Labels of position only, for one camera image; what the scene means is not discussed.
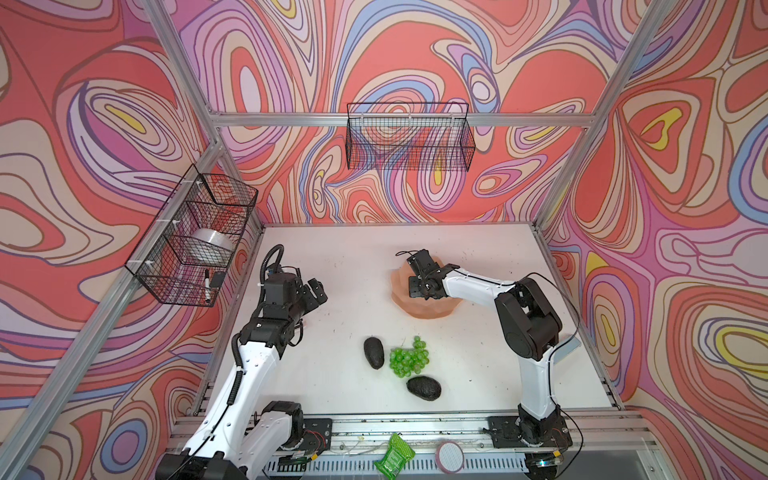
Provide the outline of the dark avocado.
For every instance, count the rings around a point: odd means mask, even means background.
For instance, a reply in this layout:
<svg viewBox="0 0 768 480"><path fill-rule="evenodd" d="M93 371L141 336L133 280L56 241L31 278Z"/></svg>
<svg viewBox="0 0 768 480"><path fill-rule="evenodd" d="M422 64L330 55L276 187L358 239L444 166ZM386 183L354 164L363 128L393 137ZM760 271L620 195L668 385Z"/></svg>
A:
<svg viewBox="0 0 768 480"><path fill-rule="evenodd" d="M363 351L365 359L372 369L379 370L383 367L385 354L383 343L379 338L374 336L366 338L363 343Z"/></svg>
<svg viewBox="0 0 768 480"><path fill-rule="evenodd" d="M408 391L425 401L435 401L442 394L439 381L429 376L416 376L406 382Z"/></svg>

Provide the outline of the dark avocado front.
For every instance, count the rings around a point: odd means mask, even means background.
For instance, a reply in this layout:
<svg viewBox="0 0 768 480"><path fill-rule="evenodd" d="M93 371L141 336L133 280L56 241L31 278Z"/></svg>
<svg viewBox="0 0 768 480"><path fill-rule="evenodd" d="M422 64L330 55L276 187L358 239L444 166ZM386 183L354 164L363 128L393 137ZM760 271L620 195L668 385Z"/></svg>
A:
<svg viewBox="0 0 768 480"><path fill-rule="evenodd" d="M406 382L408 391L425 401L435 401L442 394L439 381L429 376L416 376Z"/></svg>

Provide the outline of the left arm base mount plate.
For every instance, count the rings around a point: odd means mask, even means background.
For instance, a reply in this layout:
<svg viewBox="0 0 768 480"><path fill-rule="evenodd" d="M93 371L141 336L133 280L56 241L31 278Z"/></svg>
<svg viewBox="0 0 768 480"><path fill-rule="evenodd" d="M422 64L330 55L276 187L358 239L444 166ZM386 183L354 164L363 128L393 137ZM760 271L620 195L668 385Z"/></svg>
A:
<svg viewBox="0 0 768 480"><path fill-rule="evenodd" d="M320 455L331 447L333 420L330 417L309 418L304 420L303 436L296 450L305 456Z"/></svg>

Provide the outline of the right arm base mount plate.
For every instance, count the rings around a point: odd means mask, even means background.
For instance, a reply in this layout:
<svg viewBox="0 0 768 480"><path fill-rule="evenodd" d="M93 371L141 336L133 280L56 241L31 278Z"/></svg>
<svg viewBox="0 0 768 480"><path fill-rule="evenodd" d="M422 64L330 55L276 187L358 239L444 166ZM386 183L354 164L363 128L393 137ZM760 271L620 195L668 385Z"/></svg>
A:
<svg viewBox="0 0 768 480"><path fill-rule="evenodd" d="M564 418L554 412L550 418L537 420L527 416L490 416L485 432L494 448L553 448L568 450L573 445Z"/></svg>

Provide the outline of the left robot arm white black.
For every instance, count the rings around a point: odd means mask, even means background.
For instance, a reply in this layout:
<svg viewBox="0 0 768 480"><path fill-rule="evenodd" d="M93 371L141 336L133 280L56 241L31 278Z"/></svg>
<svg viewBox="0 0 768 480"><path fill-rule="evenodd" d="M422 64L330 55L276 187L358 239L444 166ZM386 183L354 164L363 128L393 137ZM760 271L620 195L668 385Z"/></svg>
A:
<svg viewBox="0 0 768 480"><path fill-rule="evenodd" d="M296 272L274 271L261 287L264 298L231 339L234 365L224 386L182 451L161 458L157 479L255 479L278 450L302 442L297 402L269 403L253 429L246 428L301 320L328 297L321 282Z"/></svg>

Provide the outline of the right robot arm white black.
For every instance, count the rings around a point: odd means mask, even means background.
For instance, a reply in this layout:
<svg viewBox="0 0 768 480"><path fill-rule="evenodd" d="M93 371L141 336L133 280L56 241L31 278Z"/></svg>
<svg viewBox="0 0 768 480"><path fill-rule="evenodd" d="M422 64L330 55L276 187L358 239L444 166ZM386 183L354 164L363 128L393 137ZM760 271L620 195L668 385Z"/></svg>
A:
<svg viewBox="0 0 768 480"><path fill-rule="evenodd" d="M457 298L495 311L503 339L519 361L522 399L516 420L518 438L530 446L544 444L562 419L550 380L562 320L538 283L529 277L493 279L451 263L441 266L426 249L405 254L413 271L408 279L411 298Z"/></svg>

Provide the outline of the green fake grape bunch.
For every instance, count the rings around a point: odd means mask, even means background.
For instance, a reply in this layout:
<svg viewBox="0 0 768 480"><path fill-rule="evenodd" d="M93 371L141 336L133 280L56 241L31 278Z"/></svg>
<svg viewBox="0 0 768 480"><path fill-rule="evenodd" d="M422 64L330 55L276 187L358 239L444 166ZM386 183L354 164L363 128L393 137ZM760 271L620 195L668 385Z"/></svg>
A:
<svg viewBox="0 0 768 480"><path fill-rule="evenodd" d="M389 368L398 378L420 375L430 363L426 342L415 336L410 346L395 347L390 351Z"/></svg>

